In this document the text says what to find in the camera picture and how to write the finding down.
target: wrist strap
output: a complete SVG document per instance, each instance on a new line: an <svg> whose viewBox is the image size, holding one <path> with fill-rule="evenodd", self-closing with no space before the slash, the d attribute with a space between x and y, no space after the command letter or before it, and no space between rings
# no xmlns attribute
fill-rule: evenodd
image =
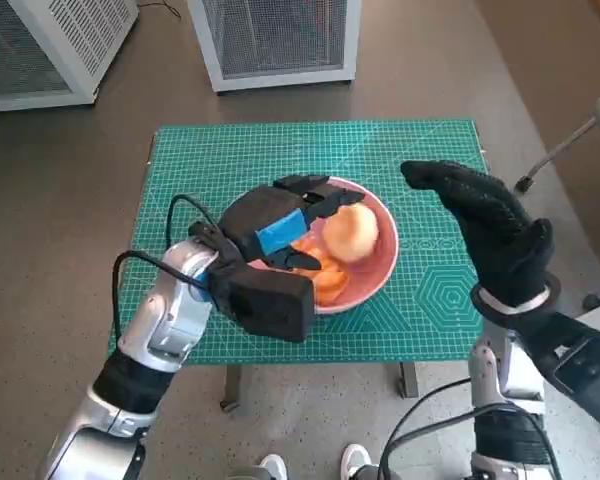
<svg viewBox="0 0 600 480"><path fill-rule="evenodd" d="M490 322L496 324L499 327L506 328L508 330L518 330L521 327L521 323L525 323L525 327L528 327L529 320L532 320L537 315L544 314L548 311L553 311L558 301L558 297L560 296L561 286L560 281L555 275L547 272L546 274L546 287L545 291L548 291L546 298L540 304L536 300L538 297L534 298L530 302L526 302L521 306L516 308L509 307L504 305L502 302L498 301L495 297L493 297L489 292L484 290L484 288L477 284L473 289L471 289L471 302L473 306L480 312L480 314ZM498 302L503 308L501 310L494 308L493 302L485 301L485 298L489 299L489 297L493 298L496 302ZM525 309L521 308L522 306L532 306L534 308Z"/></svg>

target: green cutting mat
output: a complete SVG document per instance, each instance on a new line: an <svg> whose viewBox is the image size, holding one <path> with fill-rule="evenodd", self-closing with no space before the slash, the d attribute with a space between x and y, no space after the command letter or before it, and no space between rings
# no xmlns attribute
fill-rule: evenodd
<svg viewBox="0 0 600 480"><path fill-rule="evenodd" d="M155 137L133 248L163 252L171 197L194 195L220 215L240 194L290 174L351 179L391 210L400 255L386 286L363 305L316 319L307 341L249 336L214 313L189 363L393 362L466 358L481 319L469 302L475 274L451 215L435 194L407 187L403 160L454 160L484 171L471 120L242 124L165 127ZM195 213L174 215L174 240ZM121 295L126 324L155 278L132 261Z"/></svg>

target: pink bowl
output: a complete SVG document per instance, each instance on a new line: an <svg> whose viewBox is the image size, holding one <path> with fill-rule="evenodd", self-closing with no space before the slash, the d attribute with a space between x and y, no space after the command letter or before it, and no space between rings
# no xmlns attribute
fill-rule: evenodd
<svg viewBox="0 0 600 480"><path fill-rule="evenodd" d="M347 287L332 305L316 305L316 312L319 314L344 312L367 300L387 283L398 260L398 229L387 207L378 197L357 183L338 177L331 177L329 183L365 194L362 203L376 214L379 236L371 255L357 263L345 265L350 275ZM305 237L309 236L315 245L328 252L322 240L324 222L320 218L314 221ZM259 260L252 265L256 268L267 268Z"/></svg>

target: ventilation grille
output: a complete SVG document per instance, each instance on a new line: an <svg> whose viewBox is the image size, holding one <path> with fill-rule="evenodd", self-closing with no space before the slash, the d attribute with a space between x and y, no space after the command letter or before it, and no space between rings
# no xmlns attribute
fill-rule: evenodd
<svg viewBox="0 0 600 480"><path fill-rule="evenodd" d="M130 16L123 0L53 0L49 11L91 75Z"/></svg>
<svg viewBox="0 0 600 480"><path fill-rule="evenodd" d="M224 78L342 68L347 0L203 0Z"/></svg>
<svg viewBox="0 0 600 480"><path fill-rule="evenodd" d="M7 0L0 0L0 95L69 92Z"/></svg>

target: table leg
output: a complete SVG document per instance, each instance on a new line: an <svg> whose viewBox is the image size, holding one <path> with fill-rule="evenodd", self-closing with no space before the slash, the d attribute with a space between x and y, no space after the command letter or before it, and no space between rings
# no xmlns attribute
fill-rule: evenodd
<svg viewBox="0 0 600 480"><path fill-rule="evenodd" d="M227 365L226 368L224 398L220 408L224 413L231 413L240 406L248 382L242 365Z"/></svg>
<svg viewBox="0 0 600 480"><path fill-rule="evenodd" d="M401 398L418 398L418 377L414 362L400 362L398 395Z"/></svg>

